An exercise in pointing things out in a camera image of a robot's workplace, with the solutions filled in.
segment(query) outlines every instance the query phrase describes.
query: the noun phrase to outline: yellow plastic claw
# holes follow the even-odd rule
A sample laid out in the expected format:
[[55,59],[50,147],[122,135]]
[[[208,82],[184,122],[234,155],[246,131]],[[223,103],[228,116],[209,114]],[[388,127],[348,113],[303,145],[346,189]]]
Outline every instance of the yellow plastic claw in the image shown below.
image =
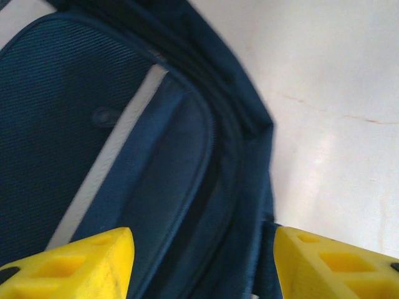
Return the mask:
[[284,299],[399,298],[399,260],[386,255],[280,227],[274,260]]
[[110,230],[1,267],[0,298],[125,299],[133,258],[130,229]]

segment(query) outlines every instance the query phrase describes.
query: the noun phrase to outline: white stripe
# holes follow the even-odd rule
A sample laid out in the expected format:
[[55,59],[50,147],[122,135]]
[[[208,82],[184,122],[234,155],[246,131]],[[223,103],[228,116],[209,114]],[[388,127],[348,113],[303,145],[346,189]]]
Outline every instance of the white stripe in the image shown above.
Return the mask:
[[64,217],[55,230],[46,250],[68,244],[90,207],[95,195],[110,171],[123,144],[136,125],[145,107],[153,98],[167,71],[160,65],[154,65],[132,100],[123,111],[111,135],[105,142],[88,175],[70,203]]

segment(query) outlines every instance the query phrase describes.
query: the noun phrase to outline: white floor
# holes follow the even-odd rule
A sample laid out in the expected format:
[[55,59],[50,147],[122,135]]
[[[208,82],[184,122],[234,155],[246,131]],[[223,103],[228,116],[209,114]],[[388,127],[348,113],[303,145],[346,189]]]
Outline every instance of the white floor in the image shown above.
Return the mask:
[[[399,1],[192,2],[276,120],[277,221],[399,257]],[[12,0],[0,47],[49,11]]]

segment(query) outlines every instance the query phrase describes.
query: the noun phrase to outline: backpack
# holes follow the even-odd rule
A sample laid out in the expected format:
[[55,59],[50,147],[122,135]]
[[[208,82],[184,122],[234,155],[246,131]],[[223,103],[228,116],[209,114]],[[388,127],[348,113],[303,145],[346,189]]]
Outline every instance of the backpack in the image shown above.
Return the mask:
[[272,120],[185,0],[52,0],[0,54],[0,265],[115,227],[127,298],[280,298]]

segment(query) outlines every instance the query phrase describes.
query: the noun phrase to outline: backpack strap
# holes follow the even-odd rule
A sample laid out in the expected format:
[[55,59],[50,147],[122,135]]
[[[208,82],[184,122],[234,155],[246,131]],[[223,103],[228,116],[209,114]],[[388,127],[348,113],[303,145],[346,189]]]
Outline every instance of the backpack strap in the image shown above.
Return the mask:
[[276,265],[273,257],[273,243],[278,224],[273,222],[263,223],[261,251],[257,263],[256,275],[252,293],[260,299],[282,298]]

